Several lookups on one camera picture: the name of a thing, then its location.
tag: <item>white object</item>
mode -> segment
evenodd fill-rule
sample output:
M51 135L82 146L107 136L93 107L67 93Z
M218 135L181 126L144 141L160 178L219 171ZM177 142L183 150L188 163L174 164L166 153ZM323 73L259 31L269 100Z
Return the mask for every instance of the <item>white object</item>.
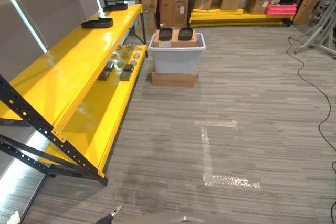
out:
M15 213L10 217L7 224L20 224L20 215L18 211L15 211Z
M197 71L202 51L206 49L201 33L196 33L197 47L153 47L153 34L148 51L151 51L156 73L186 73Z

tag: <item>red plastic crate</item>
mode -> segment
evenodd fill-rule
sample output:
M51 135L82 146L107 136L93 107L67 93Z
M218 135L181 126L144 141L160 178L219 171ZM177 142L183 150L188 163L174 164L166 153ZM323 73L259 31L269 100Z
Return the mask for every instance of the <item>red plastic crate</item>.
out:
M268 4L265 14L267 16L288 16L292 17L296 13L296 4L292 3L290 5L273 5Z

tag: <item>electrical cord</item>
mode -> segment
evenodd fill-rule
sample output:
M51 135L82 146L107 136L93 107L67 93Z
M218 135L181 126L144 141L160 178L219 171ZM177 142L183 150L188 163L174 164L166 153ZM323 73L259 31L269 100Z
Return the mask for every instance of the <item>electrical cord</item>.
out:
M297 73L298 73L298 76L301 78L301 80L303 80L303 81L305 81L306 83L312 85L312 86L315 87L318 91L320 91L320 92L324 95L324 97L326 98L326 100L327 100L327 102L328 102L328 105L329 105L328 115L324 118L324 120L322 120L322 121L320 122L320 124L319 124L319 126L318 126L318 129L319 129L319 132L320 132L321 136L322 136L323 139L326 141L326 143L329 144L329 146L330 146L331 148L333 148L334 151L336 151L336 147L333 146L333 145L327 140L327 138L323 135L323 133L322 133L322 131L321 131L321 125L322 125L322 124L329 118L330 113L331 113L331 104L330 104L330 101L329 101L329 97L326 95L326 93L324 93L321 89L319 89L319 87L317 87L315 84L311 83L310 81L308 81L308 80L306 80L304 77L302 77L300 71L306 66L306 64L305 64L302 60L298 59L297 57L295 57L295 56L293 56L293 55L291 55L291 54L289 53L289 50L293 47L293 44L290 42L291 38L292 38L291 36L288 37L288 42L289 42L289 44L290 44L290 47L286 50L286 54L288 54L291 58L297 60L298 62L300 62L300 63L302 64L302 66L298 69L298 72L297 72ZM331 163L331 167L332 167L332 169L334 170L334 172L336 173L336 168L334 167L334 164L336 164L336 161L334 161L334 162ZM333 209L334 209L334 206L336 206L336 201L334 202L334 204L332 204L331 209L330 209L330 216L331 216L331 222L332 222L332 224L335 224L335 222L334 222L334 218L333 218Z

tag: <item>yellow shelf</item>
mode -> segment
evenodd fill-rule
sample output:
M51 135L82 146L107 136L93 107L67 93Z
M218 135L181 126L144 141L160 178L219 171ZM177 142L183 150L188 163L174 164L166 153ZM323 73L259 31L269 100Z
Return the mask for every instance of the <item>yellow shelf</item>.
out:
M127 10L106 12L114 21L110 28L78 27L20 73L11 85L53 125L54 131L61 131L141 11L138 4ZM20 120L3 103L0 118Z
M190 17L190 22L203 21L207 20L228 20L228 19L275 19L275 18L291 18L288 16L267 16L265 14L250 14L248 12L243 12L240 14L227 14L227 13L201 13L201 12L192 12Z
M115 68L107 81L96 81L62 131L62 135L100 172L105 166L144 58L146 45L138 47L143 50L134 52L138 52L140 58L134 59L130 51L130 57L123 59L125 63L137 61L130 81L119 81L122 67ZM74 163L53 143L47 146L45 152ZM43 158L40 161L52 164Z

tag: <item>cardboard base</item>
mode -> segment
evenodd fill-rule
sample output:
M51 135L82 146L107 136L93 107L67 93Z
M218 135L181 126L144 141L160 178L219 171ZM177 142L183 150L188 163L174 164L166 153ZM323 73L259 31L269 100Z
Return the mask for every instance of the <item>cardboard base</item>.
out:
M195 74L168 74L152 72L152 84L157 86L180 86L193 88L198 73Z
M191 40L179 40L180 30L174 29L171 40L161 41L159 40L159 32L160 30L156 31L153 41L154 47L197 47L197 36L195 30Z

